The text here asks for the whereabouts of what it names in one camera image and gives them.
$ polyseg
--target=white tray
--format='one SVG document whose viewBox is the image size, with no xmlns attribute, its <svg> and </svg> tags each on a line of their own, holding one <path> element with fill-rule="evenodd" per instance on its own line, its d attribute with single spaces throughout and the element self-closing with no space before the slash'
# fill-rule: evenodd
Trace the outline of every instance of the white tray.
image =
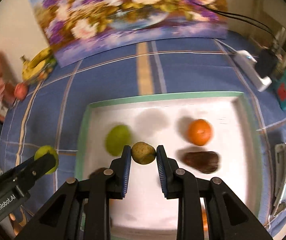
<svg viewBox="0 0 286 240">
<path fill-rule="evenodd" d="M 214 136 L 197 147 L 185 139 L 191 120 L 206 119 Z M 75 175 L 78 180 L 114 159 L 104 147 L 107 133 L 117 124 L 130 127 L 134 140 L 155 148 L 164 145 L 169 158 L 196 177 L 220 177 L 257 216 L 262 187 L 261 147 L 251 108 L 241 92 L 191 92 L 123 98 L 90 104 L 79 135 Z M 214 151 L 220 167 L 212 174 L 186 166 L 185 152 Z M 111 202 L 112 235 L 128 239 L 175 239 L 178 200 L 166 200 L 156 160 L 132 161 L 128 192 Z"/>
</svg>

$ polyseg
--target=banana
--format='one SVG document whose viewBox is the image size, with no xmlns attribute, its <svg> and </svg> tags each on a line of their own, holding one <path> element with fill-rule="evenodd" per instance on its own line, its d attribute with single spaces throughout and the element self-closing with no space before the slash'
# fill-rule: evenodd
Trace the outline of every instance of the banana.
<svg viewBox="0 0 286 240">
<path fill-rule="evenodd" d="M 28 63 L 28 68 L 32 69 L 35 68 L 41 61 L 45 60 L 46 58 L 48 58 L 50 55 L 52 54 L 52 50 L 51 47 L 48 47 L 46 49 L 43 49 L 40 53 L 38 53 L 34 59 L 32 59 L 29 63 Z"/>
<path fill-rule="evenodd" d="M 42 60 L 35 68 L 32 69 L 23 69 L 22 71 L 22 78 L 24 81 L 29 80 L 33 76 L 37 75 L 41 69 L 45 66 L 46 60 Z"/>
</svg>

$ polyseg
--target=flower painting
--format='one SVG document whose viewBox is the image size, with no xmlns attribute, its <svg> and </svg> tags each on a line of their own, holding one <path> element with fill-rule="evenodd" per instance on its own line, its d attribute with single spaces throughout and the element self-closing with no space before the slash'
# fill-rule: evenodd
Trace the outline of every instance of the flower painting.
<svg viewBox="0 0 286 240">
<path fill-rule="evenodd" d="M 119 46 L 180 37 L 224 38 L 212 10 L 226 0 L 30 0 L 61 67 Z"/>
</svg>

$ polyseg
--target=plaid tablecloth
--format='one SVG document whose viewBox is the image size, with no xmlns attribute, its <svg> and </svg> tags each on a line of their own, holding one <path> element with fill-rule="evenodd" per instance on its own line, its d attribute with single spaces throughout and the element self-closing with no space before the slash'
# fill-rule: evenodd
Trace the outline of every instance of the plaid tablecloth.
<svg viewBox="0 0 286 240">
<path fill-rule="evenodd" d="M 236 50 L 258 51 L 229 32 L 224 41 Z M 31 189 L 31 198 L 15 212 L 24 225 L 68 177 L 74 176 L 77 139 L 88 104 L 144 94 L 191 91 L 241 91 L 253 107 L 262 143 L 262 198 L 258 219 L 275 235 L 286 222 L 286 210 L 269 221 L 275 184 L 274 145 L 286 142 L 286 111 L 271 88 L 260 93 L 214 39 L 177 38 L 149 41 L 102 52 L 57 67 L 44 82 L 30 87 L 27 98 L 11 109 L 0 140 L 0 167 L 8 170 L 52 145 L 60 165 Z"/>
</svg>

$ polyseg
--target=green pear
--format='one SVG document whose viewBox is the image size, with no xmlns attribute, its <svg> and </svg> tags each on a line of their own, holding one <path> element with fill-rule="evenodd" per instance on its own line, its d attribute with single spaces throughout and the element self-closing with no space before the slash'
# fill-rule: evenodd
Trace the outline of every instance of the green pear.
<svg viewBox="0 0 286 240">
<path fill-rule="evenodd" d="M 115 126 L 106 136 L 105 148 L 112 156 L 120 156 L 125 145 L 131 144 L 131 132 L 127 125 Z"/>
<path fill-rule="evenodd" d="M 156 158 L 156 151 L 153 146 L 138 142 L 132 147 L 132 158 L 136 163 L 146 165 L 153 162 Z"/>
</svg>

